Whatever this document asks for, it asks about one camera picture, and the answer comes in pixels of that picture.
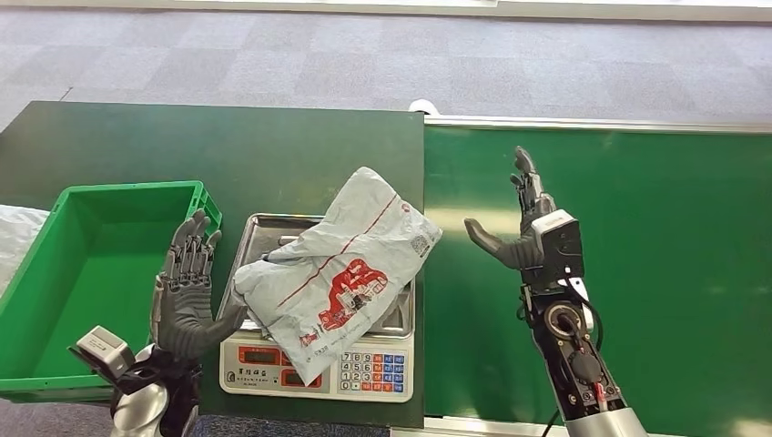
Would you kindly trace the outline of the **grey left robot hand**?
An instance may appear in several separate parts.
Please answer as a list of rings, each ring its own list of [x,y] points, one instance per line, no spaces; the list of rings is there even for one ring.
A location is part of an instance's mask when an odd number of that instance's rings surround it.
[[[152,341],[179,360],[193,361],[235,333],[247,318],[246,306],[231,307],[214,319],[213,266],[219,230],[205,235],[210,217],[196,210],[176,229],[156,276],[150,314]]]

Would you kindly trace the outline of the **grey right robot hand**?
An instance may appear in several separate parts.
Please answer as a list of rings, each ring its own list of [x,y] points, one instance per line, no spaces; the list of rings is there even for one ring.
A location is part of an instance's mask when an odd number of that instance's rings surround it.
[[[543,263],[543,251],[539,248],[532,224],[536,219],[556,211],[553,197],[543,189],[541,177],[530,154],[523,147],[515,148],[516,173],[510,176],[518,197],[521,222],[520,236],[505,242],[483,228],[474,218],[463,223],[472,242],[509,269],[522,270],[539,267]]]

